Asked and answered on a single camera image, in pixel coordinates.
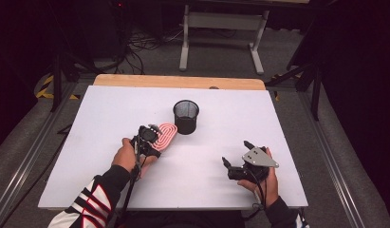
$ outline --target white tabletop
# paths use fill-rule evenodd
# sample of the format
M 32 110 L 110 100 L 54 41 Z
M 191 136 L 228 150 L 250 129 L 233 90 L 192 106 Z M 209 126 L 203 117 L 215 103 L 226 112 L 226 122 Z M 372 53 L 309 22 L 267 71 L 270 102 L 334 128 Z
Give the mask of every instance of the white tabletop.
M 95 175 L 104 173 L 140 125 L 173 123 L 173 106 L 192 100 L 197 129 L 177 134 L 135 185 L 130 210 L 250 209 L 253 194 L 229 180 L 221 157 L 241 165 L 243 141 L 268 146 L 280 164 L 279 194 L 288 206 L 307 206 L 304 189 L 267 91 L 92 85 L 50 175 L 39 207 L 64 209 Z M 121 194 L 122 206 L 127 187 Z

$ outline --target gray carpet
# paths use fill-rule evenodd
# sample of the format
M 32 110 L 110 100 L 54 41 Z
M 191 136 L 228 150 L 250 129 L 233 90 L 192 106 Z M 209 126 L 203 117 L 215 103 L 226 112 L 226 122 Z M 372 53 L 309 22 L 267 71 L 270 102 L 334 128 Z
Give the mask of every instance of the gray carpet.
M 265 75 L 255 74 L 247 42 L 253 34 L 237 32 L 232 38 L 222 38 L 209 31 L 198 31 L 191 36 L 188 69 L 178 70 L 181 42 L 175 40 L 155 50 L 138 52 L 148 75 L 187 75 L 207 77 L 261 78 L 268 81 L 277 73 L 286 72 L 288 60 L 302 39 L 297 31 L 267 29 L 262 37 L 259 54 L 265 69 Z M 139 66 L 138 58 L 128 59 Z M 107 63 L 97 63 L 98 67 Z M 132 74 L 132 68 L 124 62 L 119 67 L 120 73 Z M 74 94 L 84 95 L 88 85 L 93 82 L 90 74 L 83 75 Z M 352 227 L 345 213 L 332 178 L 330 177 L 321 146 L 316 139 L 307 114 L 301 106 L 300 98 L 294 90 L 286 89 L 293 82 L 288 80 L 278 90 L 280 101 L 273 99 L 288 146 L 295 165 L 300 173 L 309 206 L 305 209 L 306 220 L 311 227 Z M 56 120 L 49 133 L 41 155 L 34 163 L 28 178 L 16 201 L 27 191 L 45 168 L 59 146 L 62 137 L 57 131 L 73 123 L 81 100 L 68 100 L 62 114 Z M 14 172 L 27 154 L 36 136 L 49 115 L 50 99 L 39 99 L 39 103 L 27 114 L 23 121 L 11 132 L 0 147 L 0 198 L 5 192 Z M 341 168 L 356 206 L 366 227 L 390 227 L 390 218 L 375 186 L 364 172 L 355 152 L 344 134 L 334 111 L 322 91 L 319 106 L 319 125 L 323 129 L 336 162 Z M 58 213 L 38 209 L 38 200 L 44 191 L 45 180 L 50 175 L 50 168 L 34 186 L 32 191 L 18 206 L 5 227 L 46 227 Z M 247 222 L 248 228 L 269 227 L 263 213 Z

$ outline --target forearm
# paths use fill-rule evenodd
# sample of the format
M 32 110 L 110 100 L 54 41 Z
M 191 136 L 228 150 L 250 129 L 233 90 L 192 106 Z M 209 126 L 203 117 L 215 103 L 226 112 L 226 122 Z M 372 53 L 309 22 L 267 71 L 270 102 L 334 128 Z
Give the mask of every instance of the forearm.
M 266 210 L 266 216 L 273 228 L 309 227 L 299 211 L 289 209 L 281 197 Z
M 121 190 L 129 181 L 130 174 L 126 169 L 112 165 L 102 176 L 96 176 L 49 227 L 104 227 L 115 211 Z

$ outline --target person's hand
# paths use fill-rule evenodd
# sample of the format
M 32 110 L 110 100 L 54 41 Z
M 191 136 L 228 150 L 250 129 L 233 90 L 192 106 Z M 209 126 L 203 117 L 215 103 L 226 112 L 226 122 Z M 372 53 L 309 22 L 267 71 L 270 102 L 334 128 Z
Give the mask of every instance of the person's hand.
M 266 152 L 271 157 L 271 153 L 268 148 Z M 255 183 L 252 183 L 248 180 L 240 180 L 238 182 L 238 185 L 245 187 L 252 193 L 256 191 L 257 195 L 259 196 L 259 199 L 262 199 L 259 188 Z M 266 208 L 269 208 L 278 199 L 278 181 L 277 177 L 275 176 L 275 169 L 273 167 L 269 169 L 268 177 L 260 182 L 260 186 L 262 187 L 264 196 L 266 196 Z
M 132 172 L 132 169 L 136 165 L 136 156 L 133 146 L 130 144 L 130 139 L 123 138 L 121 140 L 122 147 L 118 150 L 117 154 L 112 161 L 112 164 L 120 165 L 127 171 Z

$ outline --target white stand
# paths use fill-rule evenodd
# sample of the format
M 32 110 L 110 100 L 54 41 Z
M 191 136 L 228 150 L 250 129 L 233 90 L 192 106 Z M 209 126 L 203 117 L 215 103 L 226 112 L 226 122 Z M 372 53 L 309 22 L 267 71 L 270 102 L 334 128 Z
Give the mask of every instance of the white stand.
M 189 12 L 189 6 L 185 6 L 183 16 L 183 44 L 180 54 L 179 70 L 184 71 L 188 65 L 189 54 L 189 28 L 209 28 L 209 29 L 238 29 L 238 30 L 256 30 L 254 42 L 250 43 L 251 57 L 254 62 L 257 74 L 263 74 L 264 70 L 260 61 L 259 48 L 260 39 L 265 29 L 269 11 L 263 12 L 263 15 L 238 15 L 226 13 L 208 13 L 208 12 Z

